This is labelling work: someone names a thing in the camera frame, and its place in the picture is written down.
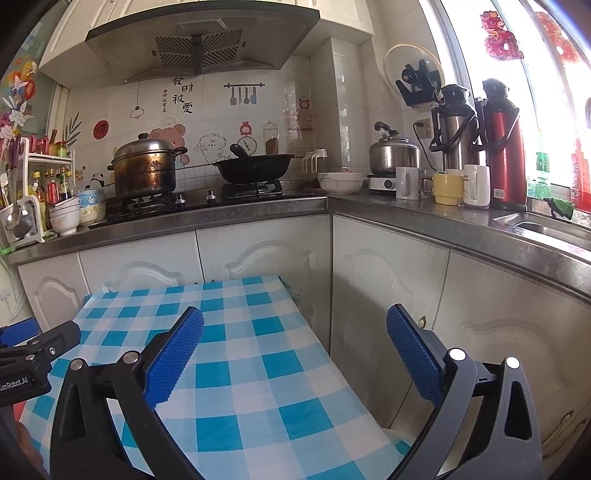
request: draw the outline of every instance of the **red thermos flask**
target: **red thermos flask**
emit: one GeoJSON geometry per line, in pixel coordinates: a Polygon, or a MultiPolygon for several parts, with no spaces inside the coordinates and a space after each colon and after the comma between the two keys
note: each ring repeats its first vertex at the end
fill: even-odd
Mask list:
{"type": "Polygon", "coordinates": [[[521,212],[527,199],[525,148],[519,109],[507,98],[508,88],[496,79],[482,82],[486,99],[476,101],[480,139],[491,170],[491,207],[521,212]]]}

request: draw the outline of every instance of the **cartoon bear sticker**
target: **cartoon bear sticker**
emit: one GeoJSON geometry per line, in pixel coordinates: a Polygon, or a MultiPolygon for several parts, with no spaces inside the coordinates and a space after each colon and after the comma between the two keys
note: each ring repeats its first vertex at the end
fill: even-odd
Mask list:
{"type": "Polygon", "coordinates": [[[217,161],[225,160],[223,149],[226,146],[226,139],[218,134],[204,135],[199,139],[199,145],[195,150],[201,150],[205,161],[212,164],[217,161]]]}
{"type": "MultiPolygon", "coordinates": [[[[183,135],[185,134],[186,129],[182,124],[176,124],[173,127],[165,128],[162,130],[161,128],[155,128],[150,132],[150,138],[161,138],[164,140],[168,140],[172,143],[174,148],[184,147],[184,138],[183,135]]],[[[182,154],[177,157],[176,161],[176,168],[185,168],[186,165],[189,164],[190,158],[188,155],[182,154]]]]}

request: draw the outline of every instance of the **sink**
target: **sink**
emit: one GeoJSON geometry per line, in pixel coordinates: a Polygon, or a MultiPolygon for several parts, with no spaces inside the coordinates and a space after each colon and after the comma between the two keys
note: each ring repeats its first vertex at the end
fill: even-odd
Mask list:
{"type": "Polygon", "coordinates": [[[591,230],[575,223],[536,215],[535,213],[514,213],[513,215],[496,218],[495,222],[518,226],[591,251],[591,230]]]}

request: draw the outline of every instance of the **stove knob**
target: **stove knob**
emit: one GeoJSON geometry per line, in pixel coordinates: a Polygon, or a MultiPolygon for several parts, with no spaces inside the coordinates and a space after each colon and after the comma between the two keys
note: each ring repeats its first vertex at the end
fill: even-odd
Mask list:
{"type": "Polygon", "coordinates": [[[205,197],[208,203],[213,203],[216,201],[216,196],[213,193],[213,190],[209,190],[207,196],[205,197]]]}

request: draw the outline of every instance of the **wall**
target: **wall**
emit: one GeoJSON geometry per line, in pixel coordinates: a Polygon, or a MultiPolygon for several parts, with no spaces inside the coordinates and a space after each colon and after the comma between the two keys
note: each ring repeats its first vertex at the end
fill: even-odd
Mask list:
{"type": "MultiPolygon", "coordinates": [[[[427,18],[418,0],[367,0],[374,25],[375,36],[361,47],[363,69],[369,102],[371,143],[379,140],[374,130],[376,121],[383,121],[393,129],[404,133],[413,143],[417,138],[413,123],[430,118],[430,112],[419,112],[406,106],[395,95],[383,76],[386,52],[397,43],[416,43],[438,56],[437,46],[427,23],[427,18]]],[[[428,151],[430,140],[424,139],[428,151]]],[[[441,168],[441,154],[429,154],[435,168],[441,168]]],[[[421,152],[421,168],[429,168],[421,152]]]]}
{"type": "Polygon", "coordinates": [[[311,58],[312,100],[319,107],[317,144],[329,154],[327,170],[369,174],[369,108],[359,46],[328,39],[311,58]]]}
{"type": "MultiPolygon", "coordinates": [[[[314,148],[314,105],[309,99],[310,60],[291,57],[279,71],[249,70],[73,89],[66,106],[66,129],[70,138],[77,135],[72,147],[76,168],[83,169],[84,184],[101,175],[111,183],[107,166],[113,151],[147,132],[189,149],[177,160],[177,169],[183,169],[177,172],[179,190],[215,188],[223,179],[211,163],[233,157],[229,147],[239,140],[253,149],[256,145],[251,154],[264,154],[264,126],[269,121],[278,127],[280,153],[301,157],[314,148]],[[242,84],[258,85],[256,104],[250,101],[252,87],[248,87],[249,103],[244,102],[244,86],[233,88],[236,105],[231,104],[232,87],[226,85],[242,84]],[[104,138],[95,135],[101,121],[108,122],[104,138]],[[71,132],[70,124],[74,128],[78,123],[78,129],[71,132]]],[[[287,177],[301,177],[299,161],[291,162],[287,177]]]]}

